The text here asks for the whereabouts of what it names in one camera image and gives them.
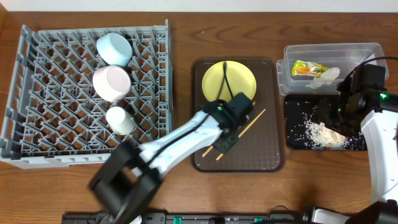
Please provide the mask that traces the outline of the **yellow plate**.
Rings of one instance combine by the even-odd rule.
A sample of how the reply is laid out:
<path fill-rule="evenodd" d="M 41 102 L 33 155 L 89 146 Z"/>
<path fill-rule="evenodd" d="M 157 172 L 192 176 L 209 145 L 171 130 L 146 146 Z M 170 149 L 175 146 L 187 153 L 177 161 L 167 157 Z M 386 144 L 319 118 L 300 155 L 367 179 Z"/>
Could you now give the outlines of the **yellow plate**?
<path fill-rule="evenodd" d="M 233 96 L 243 92 L 250 100 L 256 94 L 256 79 L 252 71 L 245 65 L 235 61 L 223 61 L 212 65 L 202 79 L 202 91 L 208 101 L 230 101 L 232 99 L 224 80 L 224 63 L 227 64 L 226 76 Z"/>

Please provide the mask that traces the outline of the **white tissue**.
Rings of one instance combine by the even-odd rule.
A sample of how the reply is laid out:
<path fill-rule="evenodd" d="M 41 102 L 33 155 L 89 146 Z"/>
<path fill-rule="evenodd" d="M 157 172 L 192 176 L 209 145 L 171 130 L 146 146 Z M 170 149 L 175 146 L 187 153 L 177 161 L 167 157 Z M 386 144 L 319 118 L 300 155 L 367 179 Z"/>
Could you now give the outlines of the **white tissue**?
<path fill-rule="evenodd" d="M 320 77 L 315 77 L 311 83 L 306 85 L 306 87 L 311 89 L 320 88 L 323 85 L 329 85 L 340 75 L 340 69 L 338 67 L 329 68 L 327 71 L 323 72 Z"/>

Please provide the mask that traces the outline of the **yellow snack wrapper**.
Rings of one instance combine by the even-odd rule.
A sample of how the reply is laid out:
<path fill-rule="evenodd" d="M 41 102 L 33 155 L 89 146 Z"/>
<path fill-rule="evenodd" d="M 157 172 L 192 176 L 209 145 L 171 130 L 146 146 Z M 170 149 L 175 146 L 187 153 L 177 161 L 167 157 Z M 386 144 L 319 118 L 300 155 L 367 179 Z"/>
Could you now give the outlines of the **yellow snack wrapper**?
<path fill-rule="evenodd" d="M 319 63 L 297 60 L 292 67 L 291 75 L 293 77 L 300 75 L 321 77 L 322 73 L 328 69 L 330 68 Z"/>

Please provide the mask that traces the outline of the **small light green cup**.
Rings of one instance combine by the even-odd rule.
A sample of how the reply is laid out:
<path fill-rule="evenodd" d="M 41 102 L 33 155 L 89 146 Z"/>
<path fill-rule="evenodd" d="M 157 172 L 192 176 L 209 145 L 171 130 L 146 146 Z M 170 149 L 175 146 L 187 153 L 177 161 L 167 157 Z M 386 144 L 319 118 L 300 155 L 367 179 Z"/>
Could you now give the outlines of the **small light green cup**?
<path fill-rule="evenodd" d="M 132 116 L 122 107 L 114 106 L 107 110 L 106 121 L 114 133 L 127 135 L 134 129 Z"/>

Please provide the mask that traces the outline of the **white pink-rimmed bowl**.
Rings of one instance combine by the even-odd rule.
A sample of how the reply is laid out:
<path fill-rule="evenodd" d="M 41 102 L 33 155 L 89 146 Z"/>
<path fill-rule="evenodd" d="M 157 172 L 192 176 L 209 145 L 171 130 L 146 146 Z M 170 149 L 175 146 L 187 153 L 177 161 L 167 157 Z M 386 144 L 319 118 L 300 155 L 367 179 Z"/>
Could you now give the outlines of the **white pink-rimmed bowl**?
<path fill-rule="evenodd" d="M 102 99 L 117 103 L 130 92 L 131 79 L 124 69 L 110 65 L 94 72 L 93 87 Z"/>

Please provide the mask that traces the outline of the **light blue bowl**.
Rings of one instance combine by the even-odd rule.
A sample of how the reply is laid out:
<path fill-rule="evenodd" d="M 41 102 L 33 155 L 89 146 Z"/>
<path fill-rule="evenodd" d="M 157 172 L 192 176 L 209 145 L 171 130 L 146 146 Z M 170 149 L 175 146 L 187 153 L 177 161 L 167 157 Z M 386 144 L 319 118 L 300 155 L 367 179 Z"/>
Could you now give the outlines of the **light blue bowl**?
<path fill-rule="evenodd" d="M 125 67 L 132 58 L 130 43 L 117 33 L 100 37 L 96 42 L 96 48 L 101 58 L 109 65 Z"/>

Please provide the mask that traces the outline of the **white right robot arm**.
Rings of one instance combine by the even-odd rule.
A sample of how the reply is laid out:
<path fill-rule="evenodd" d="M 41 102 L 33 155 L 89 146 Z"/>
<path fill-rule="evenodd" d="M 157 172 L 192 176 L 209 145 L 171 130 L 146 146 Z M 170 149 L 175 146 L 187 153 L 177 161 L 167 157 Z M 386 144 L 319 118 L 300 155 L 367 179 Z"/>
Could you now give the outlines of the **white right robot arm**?
<path fill-rule="evenodd" d="M 344 136 L 362 133 L 371 173 L 371 204 L 346 216 L 314 208 L 307 223 L 397 223 L 397 95 L 385 88 L 386 68 L 371 60 L 337 85 L 335 101 L 320 100 L 315 122 Z"/>

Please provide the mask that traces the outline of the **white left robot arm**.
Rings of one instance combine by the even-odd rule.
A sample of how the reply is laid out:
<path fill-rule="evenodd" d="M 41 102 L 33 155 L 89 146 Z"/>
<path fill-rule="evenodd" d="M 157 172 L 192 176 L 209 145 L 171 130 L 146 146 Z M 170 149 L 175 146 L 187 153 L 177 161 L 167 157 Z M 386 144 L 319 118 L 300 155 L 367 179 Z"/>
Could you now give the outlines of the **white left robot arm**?
<path fill-rule="evenodd" d="M 164 175 L 179 162 L 205 147 L 225 153 L 236 144 L 238 129 L 253 109 L 251 100 L 238 93 L 230 101 L 207 102 L 189 122 L 155 141 L 139 146 L 124 141 L 90 180 L 89 188 L 113 223 L 131 223 L 144 213 Z"/>

